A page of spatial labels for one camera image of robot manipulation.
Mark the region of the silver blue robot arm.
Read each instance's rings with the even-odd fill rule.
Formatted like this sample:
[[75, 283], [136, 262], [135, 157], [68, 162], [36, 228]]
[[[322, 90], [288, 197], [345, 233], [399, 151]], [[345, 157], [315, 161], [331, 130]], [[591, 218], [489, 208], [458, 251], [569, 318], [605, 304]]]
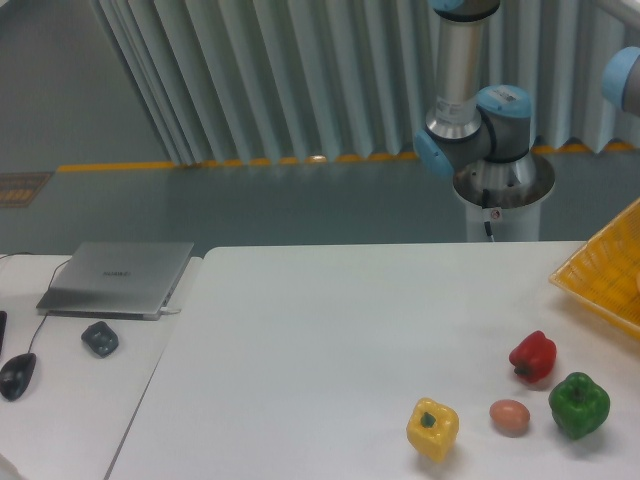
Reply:
[[435, 103], [414, 150], [436, 174], [452, 176], [479, 159], [516, 161], [529, 153], [532, 106], [515, 86], [480, 87], [482, 37], [498, 1], [431, 1], [440, 21]]

